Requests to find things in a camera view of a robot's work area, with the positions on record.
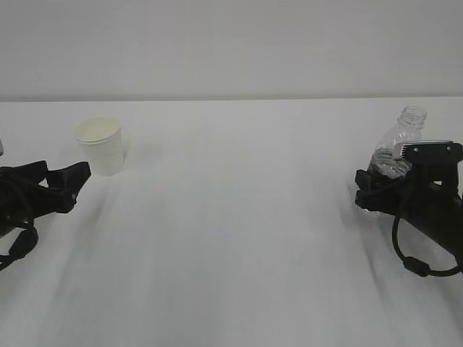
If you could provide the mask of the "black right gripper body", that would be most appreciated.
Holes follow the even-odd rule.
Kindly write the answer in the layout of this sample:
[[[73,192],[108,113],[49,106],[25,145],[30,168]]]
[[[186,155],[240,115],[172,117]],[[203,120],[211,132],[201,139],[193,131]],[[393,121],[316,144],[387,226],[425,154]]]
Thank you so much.
[[[450,253],[462,252],[462,198],[456,163],[412,165],[394,218],[394,245],[405,219]]]

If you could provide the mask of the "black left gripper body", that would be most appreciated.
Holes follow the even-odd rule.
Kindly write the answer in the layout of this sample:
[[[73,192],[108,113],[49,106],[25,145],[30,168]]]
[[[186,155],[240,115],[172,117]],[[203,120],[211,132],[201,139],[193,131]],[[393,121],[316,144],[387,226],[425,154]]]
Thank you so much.
[[[67,193],[22,177],[1,175],[1,235],[36,218],[67,213]]]

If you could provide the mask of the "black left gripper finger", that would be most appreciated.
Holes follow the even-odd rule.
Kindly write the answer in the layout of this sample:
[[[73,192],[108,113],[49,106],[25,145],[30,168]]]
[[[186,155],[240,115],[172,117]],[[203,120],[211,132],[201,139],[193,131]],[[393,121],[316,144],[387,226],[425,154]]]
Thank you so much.
[[[48,171],[46,181],[56,213],[68,213],[77,204],[77,197],[91,176],[88,162],[79,162],[66,168]]]
[[[22,166],[1,167],[1,188],[18,186],[19,188],[42,187],[41,182],[48,172],[44,160],[28,163]]]

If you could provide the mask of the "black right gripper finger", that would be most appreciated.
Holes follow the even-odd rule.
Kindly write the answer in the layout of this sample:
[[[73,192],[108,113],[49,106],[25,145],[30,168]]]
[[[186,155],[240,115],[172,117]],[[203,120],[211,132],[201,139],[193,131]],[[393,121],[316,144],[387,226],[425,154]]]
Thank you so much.
[[[391,179],[387,176],[358,169],[355,174],[355,183],[363,192],[383,192],[396,189],[402,185],[402,180]]]
[[[357,190],[355,204],[363,210],[375,213],[396,215],[402,198],[392,192],[366,192]]]

